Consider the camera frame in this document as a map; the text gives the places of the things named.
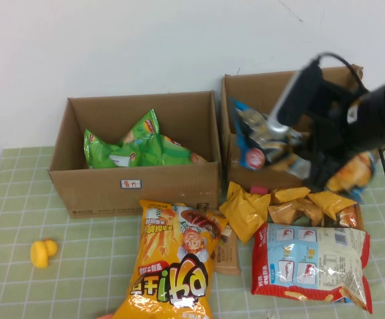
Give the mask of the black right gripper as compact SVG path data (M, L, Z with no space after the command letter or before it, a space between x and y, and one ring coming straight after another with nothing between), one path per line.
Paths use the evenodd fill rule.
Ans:
M369 151L370 147L361 146L353 140L347 118L349 108L367 92L360 80L352 88L345 88L323 78L307 81L310 99L307 116L311 119L311 136L308 142L311 168L303 185L311 191L323 191L326 185L356 185L356 155ZM346 164L334 174L334 163Z

